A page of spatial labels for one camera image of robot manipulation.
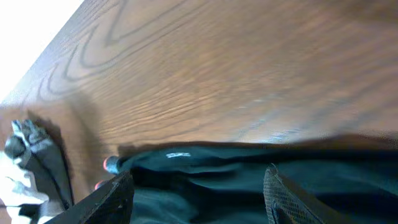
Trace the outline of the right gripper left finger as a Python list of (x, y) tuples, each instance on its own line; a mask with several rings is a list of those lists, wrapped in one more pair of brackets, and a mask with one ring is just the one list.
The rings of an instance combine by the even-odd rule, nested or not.
[(107, 181), (49, 224), (129, 224), (133, 208), (134, 180), (124, 171)]

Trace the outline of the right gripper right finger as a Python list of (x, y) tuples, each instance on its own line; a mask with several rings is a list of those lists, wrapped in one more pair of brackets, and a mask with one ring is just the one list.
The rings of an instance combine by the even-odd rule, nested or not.
[(264, 202), (269, 223), (345, 224), (351, 221), (307, 193), (275, 167), (264, 175)]

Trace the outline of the black leggings red waistband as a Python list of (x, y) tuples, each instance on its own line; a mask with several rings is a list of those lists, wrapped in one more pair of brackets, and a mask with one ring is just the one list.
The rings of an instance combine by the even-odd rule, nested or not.
[(350, 223), (397, 222), (397, 143), (388, 139), (181, 142), (103, 162), (111, 174), (132, 174), (132, 223), (269, 223), (271, 167)]

